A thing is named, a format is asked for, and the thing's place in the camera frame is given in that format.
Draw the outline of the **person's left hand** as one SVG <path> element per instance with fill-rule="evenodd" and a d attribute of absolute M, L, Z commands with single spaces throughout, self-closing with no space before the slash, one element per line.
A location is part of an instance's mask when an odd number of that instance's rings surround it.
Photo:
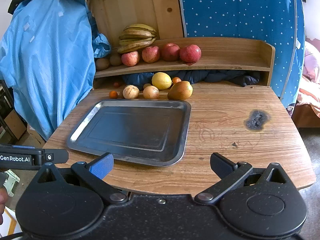
<path fill-rule="evenodd" d="M 0 188 L 0 224 L 3 224 L 3 213 L 6 207 L 6 203 L 8 201 L 8 193 L 5 187 Z"/>

